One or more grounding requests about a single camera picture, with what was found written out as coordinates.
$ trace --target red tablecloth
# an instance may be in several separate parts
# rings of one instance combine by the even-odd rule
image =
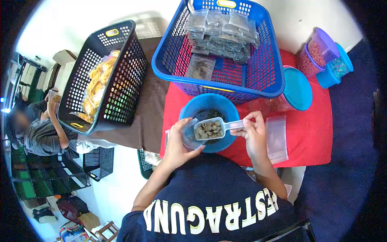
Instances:
[[[293,54],[282,50],[280,53],[283,65],[295,66]],[[313,92],[313,102],[307,111],[270,112],[268,114],[268,117],[286,115],[286,143],[289,159],[275,164],[274,167],[322,165],[330,162],[333,127],[329,91],[323,89],[315,77],[310,78],[309,81]],[[164,131],[170,129],[178,121],[180,110],[192,98],[171,83],[165,98],[161,157],[165,152]],[[241,118],[250,112],[248,103],[238,105],[236,108]],[[229,148],[219,152],[219,154],[228,157],[239,165],[252,166],[245,145],[245,139],[238,137]]]

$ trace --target shelving unit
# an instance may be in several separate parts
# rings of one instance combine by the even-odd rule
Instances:
[[[66,157],[25,155],[22,147],[11,148],[11,152],[12,182],[21,200],[62,195],[91,186],[86,173]]]

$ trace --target brown tablecloth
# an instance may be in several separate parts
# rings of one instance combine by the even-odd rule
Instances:
[[[159,153],[163,129],[165,96],[169,81],[158,78],[151,67],[152,56],[161,38],[141,39],[148,60],[148,69],[132,126],[124,129],[98,131],[93,137],[136,149]]]

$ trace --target white letter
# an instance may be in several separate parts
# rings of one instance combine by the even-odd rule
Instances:
[[[222,206],[216,207],[216,211],[212,212],[212,207],[206,207],[208,223],[210,224],[212,233],[219,233],[220,215],[222,214]]]
[[[267,195],[267,216],[269,217],[273,213],[276,212],[276,209],[274,207],[273,201],[271,200],[269,190],[267,188],[264,188],[264,193]]]
[[[152,218],[151,218],[151,212],[152,212],[152,208],[153,208],[153,205],[154,203],[156,202],[156,200],[154,200],[145,210],[144,210],[144,219],[145,219],[145,223],[146,223],[146,230],[148,231],[152,231]]]
[[[154,231],[160,233],[160,223],[164,233],[169,233],[168,228],[168,201],[163,200],[163,209],[161,210],[160,200],[156,200],[154,207]]]
[[[241,209],[238,207],[238,203],[233,203],[234,211],[232,211],[231,204],[224,206],[224,209],[227,211],[226,228],[230,231],[239,229],[239,216],[241,215]]]
[[[254,216],[251,216],[251,198],[248,197],[245,199],[246,202],[246,219],[242,219],[242,228],[255,224],[257,222],[257,219]]]
[[[265,201],[265,194],[263,191],[257,192],[257,195],[255,196],[255,207],[258,210],[258,220],[262,220],[266,216],[266,204],[261,202],[261,199]]]
[[[277,194],[275,194],[273,191],[271,191],[273,193],[273,196],[271,196],[271,199],[273,200],[273,204],[274,204],[274,207],[276,208],[276,210],[278,211],[278,204],[277,204]]]
[[[195,215],[199,217],[199,223],[197,224],[197,226],[192,226],[190,224],[190,232],[191,234],[200,234],[204,229],[204,224],[205,224],[204,214],[200,210],[200,208],[196,206],[190,206],[188,208],[187,221],[191,221],[191,222],[195,221]]]
[[[180,233],[185,234],[184,209],[183,206],[178,203],[174,203],[171,205],[171,232],[177,233],[176,212],[179,213]]]

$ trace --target person's right hand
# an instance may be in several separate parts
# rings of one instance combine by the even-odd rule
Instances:
[[[48,103],[47,103],[47,112],[48,112],[48,116],[50,118],[52,117],[56,117],[56,113],[55,113],[55,105],[57,104],[57,102],[55,102],[54,98],[52,97],[50,100],[48,100]]]
[[[249,113],[243,124],[246,131],[231,129],[233,136],[242,136],[246,139],[246,150],[252,162],[259,162],[267,158],[266,129],[263,116],[260,111]]]

